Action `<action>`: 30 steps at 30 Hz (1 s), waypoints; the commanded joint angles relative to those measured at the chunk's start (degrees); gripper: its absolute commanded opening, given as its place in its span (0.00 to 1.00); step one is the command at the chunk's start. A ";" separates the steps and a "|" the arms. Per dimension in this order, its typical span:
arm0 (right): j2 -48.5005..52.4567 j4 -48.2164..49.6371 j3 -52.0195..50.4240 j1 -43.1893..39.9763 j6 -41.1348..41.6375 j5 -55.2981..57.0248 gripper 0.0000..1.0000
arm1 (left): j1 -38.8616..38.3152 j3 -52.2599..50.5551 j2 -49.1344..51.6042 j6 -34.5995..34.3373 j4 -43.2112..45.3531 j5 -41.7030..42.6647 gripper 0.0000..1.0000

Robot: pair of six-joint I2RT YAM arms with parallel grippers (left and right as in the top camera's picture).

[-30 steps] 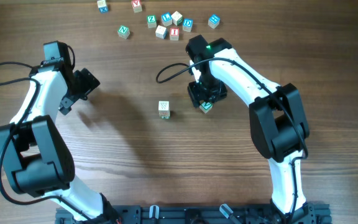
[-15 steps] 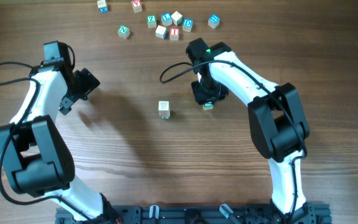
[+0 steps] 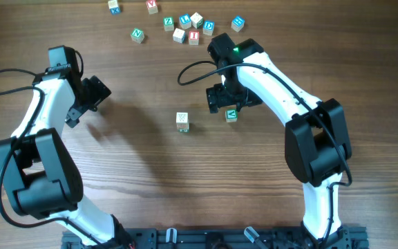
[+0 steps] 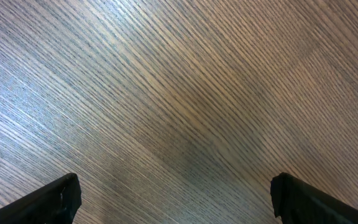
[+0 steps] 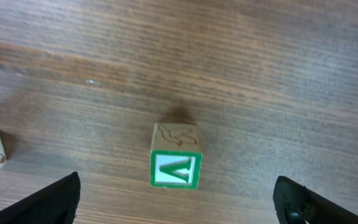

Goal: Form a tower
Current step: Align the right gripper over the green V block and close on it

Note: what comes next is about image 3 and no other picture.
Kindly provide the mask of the white green-sided wooden block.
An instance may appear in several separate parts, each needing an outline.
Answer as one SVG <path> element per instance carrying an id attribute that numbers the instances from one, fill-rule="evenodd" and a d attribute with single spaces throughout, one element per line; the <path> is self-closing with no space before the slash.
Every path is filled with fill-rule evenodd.
<path id="1" fill-rule="evenodd" d="M 226 122 L 236 122 L 238 119 L 238 112 L 236 109 L 228 109 L 225 112 Z"/>

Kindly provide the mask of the green W wooden block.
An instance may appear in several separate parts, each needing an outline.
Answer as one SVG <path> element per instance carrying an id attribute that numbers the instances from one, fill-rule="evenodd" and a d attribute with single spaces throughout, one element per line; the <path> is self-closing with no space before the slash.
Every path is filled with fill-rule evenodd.
<path id="1" fill-rule="evenodd" d="M 189 115 L 187 112 L 177 112 L 176 113 L 176 125 L 188 125 L 189 124 Z"/>

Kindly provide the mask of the red 6 wooden block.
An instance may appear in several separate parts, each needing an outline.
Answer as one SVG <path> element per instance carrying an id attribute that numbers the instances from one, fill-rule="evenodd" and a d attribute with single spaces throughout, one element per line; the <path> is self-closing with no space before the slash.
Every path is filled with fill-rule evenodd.
<path id="1" fill-rule="evenodd" d="M 177 126 L 177 129 L 178 130 L 179 129 L 189 129 L 189 125 L 188 124 L 183 124 L 183 125 Z"/>

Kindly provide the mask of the green N wooden block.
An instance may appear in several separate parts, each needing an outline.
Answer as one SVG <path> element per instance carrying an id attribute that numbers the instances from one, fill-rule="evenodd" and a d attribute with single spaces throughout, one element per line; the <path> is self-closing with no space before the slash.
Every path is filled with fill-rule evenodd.
<path id="1" fill-rule="evenodd" d="M 144 38 L 145 38 L 144 32 L 139 28 L 134 28 L 133 31 L 131 32 L 131 39 L 136 43 L 141 44 Z"/>

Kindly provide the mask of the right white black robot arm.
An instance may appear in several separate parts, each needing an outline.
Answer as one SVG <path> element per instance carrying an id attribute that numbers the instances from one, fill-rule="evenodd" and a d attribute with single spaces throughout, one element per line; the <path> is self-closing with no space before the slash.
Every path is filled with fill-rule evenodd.
<path id="1" fill-rule="evenodd" d="M 219 108 L 266 104 L 285 127 L 285 161 L 303 184 L 306 232 L 321 246 L 335 241 L 341 227 L 338 188 L 352 155 L 343 107 L 298 87 L 253 39 L 233 43 L 228 34 L 207 47 L 222 78 L 206 90 L 211 113 Z"/>

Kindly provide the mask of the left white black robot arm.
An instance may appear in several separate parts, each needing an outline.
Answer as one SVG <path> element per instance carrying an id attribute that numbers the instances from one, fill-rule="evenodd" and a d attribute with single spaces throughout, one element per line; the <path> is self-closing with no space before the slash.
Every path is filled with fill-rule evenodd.
<path id="1" fill-rule="evenodd" d="M 50 66 L 34 74 L 33 98 L 19 127 L 0 140 L 0 214 L 18 228 L 56 222 L 79 239 L 64 248 L 133 248 L 120 222 L 84 195 L 81 174 L 65 147 L 64 125 L 73 128 L 111 91 L 85 78 L 80 53 L 68 46 L 48 50 Z"/>

